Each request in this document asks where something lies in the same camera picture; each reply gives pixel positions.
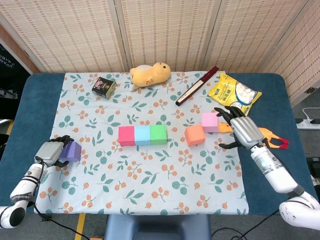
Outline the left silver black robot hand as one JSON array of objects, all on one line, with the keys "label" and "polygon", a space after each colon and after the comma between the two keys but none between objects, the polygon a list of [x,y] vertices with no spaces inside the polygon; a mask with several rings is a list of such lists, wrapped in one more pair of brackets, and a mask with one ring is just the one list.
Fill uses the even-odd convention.
[{"label": "left silver black robot hand", "polygon": [[58,136],[46,141],[34,156],[35,164],[45,164],[47,167],[58,166],[65,167],[70,162],[69,160],[60,160],[60,155],[64,148],[74,139],[69,135]]}]

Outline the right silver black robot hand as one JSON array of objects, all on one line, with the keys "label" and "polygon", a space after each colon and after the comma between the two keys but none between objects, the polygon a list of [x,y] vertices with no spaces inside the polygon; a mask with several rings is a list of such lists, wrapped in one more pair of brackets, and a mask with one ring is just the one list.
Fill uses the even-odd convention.
[{"label": "right silver black robot hand", "polygon": [[229,144],[219,143],[220,148],[228,150],[244,147],[250,150],[254,146],[263,147],[268,144],[267,139],[263,136],[254,121],[249,116],[246,116],[238,107],[225,106],[225,109],[229,112],[220,107],[214,108],[218,112],[216,116],[223,117],[233,130],[234,142]]}]

